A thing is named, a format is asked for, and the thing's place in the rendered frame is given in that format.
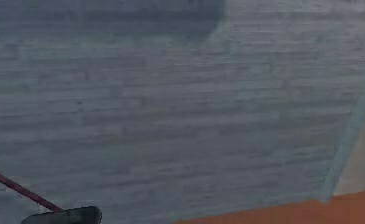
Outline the red handled black floor brush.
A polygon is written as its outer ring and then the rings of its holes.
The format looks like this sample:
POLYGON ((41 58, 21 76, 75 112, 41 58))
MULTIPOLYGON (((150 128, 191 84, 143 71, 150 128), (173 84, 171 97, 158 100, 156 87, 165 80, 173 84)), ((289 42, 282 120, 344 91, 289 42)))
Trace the red handled black floor brush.
POLYGON ((63 209, 1 173, 0 183, 48 209, 24 218, 20 224, 101 224, 102 211, 97 206, 63 209))

